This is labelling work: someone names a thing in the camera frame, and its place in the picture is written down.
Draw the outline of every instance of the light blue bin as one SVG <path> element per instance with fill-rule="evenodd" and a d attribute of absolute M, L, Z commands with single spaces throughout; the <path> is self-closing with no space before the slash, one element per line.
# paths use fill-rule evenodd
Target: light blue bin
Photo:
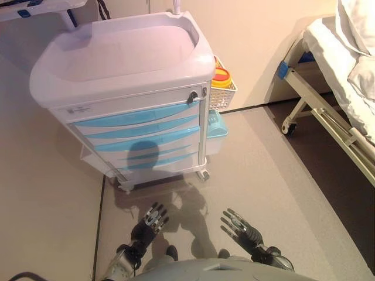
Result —
<path fill-rule="evenodd" d="M 216 110 L 210 109 L 207 127 L 206 155 L 217 154 L 227 135 L 228 128 L 225 125 L 223 117 Z"/>

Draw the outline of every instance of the caster wheel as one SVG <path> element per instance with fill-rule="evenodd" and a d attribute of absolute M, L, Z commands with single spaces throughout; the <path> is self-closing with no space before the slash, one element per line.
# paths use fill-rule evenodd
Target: caster wheel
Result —
<path fill-rule="evenodd" d="M 119 181 L 117 179 L 117 182 L 118 182 L 117 187 L 123 191 L 126 191 L 127 194 L 129 194 L 130 191 L 134 189 L 134 183 L 131 181 Z"/>
<path fill-rule="evenodd" d="M 210 178 L 210 174 L 207 171 L 203 172 L 204 181 L 208 180 Z"/>
<path fill-rule="evenodd" d="M 281 131 L 284 135 L 290 136 L 294 133 L 296 126 L 297 126 L 297 123 L 292 122 L 290 117 L 287 117 L 282 123 Z"/>
<path fill-rule="evenodd" d="M 197 172 L 198 178 L 201 181 L 206 181 L 210 178 L 210 173 L 206 169 Z"/>
<path fill-rule="evenodd" d="M 289 128 L 287 129 L 287 132 L 284 133 L 284 130 L 282 132 L 286 136 L 291 136 L 294 133 L 296 127 L 297 127 L 296 123 L 290 124 Z"/>

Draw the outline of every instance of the label sticker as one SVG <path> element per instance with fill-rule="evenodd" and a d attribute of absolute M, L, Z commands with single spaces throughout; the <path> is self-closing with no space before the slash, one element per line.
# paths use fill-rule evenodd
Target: label sticker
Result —
<path fill-rule="evenodd" d="M 88 110 L 90 110 L 91 107 L 88 107 L 88 106 L 82 106 L 82 107 L 72 107 L 72 108 L 68 108 L 66 111 L 69 113 L 69 114 L 75 114 L 75 113 L 82 113 L 82 112 L 86 112 Z"/>

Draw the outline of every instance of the wall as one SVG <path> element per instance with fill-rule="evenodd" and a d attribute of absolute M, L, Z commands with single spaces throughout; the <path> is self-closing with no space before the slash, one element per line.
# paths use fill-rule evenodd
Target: wall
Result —
<path fill-rule="evenodd" d="M 149 0 L 151 12 L 172 9 L 172 0 Z M 106 0 L 113 17 L 146 13 L 148 0 Z M 182 0 L 230 70 L 238 92 L 230 109 L 296 97 L 274 79 L 279 62 L 300 31 L 315 18 L 335 12 L 336 0 Z M 316 78 L 316 67 L 308 79 Z M 318 91 L 327 91 L 320 86 Z"/>

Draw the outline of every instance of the beige floor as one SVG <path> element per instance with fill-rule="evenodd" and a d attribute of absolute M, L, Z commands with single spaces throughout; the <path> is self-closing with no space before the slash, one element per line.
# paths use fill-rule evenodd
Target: beige floor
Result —
<path fill-rule="evenodd" d="M 27 80 L 20 75 L 21 85 Z M 32 271 L 89 281 L 103 175 L 22 87 L 0 95 L 0 279 Z"/>
<path fill-rule="evenodd" d="M 230 133 L 210 158 L 209 181 L 194 174 L 126 195 L 106 185 L 97 276 L 119 244 L 128 243 L 139 214 L 158 201 L 170 222 L 149 248 L 144 263 L 176 245 L 180 260 L 216 256 L 220 248 L 246 252 L 220 230 L 220 215 L 230 207 L 257 227 L 296 272 L 317 280 L 374 280 L 341 221 L 319 187 L 279 132 L 265 108 L 224 115 Z"/>

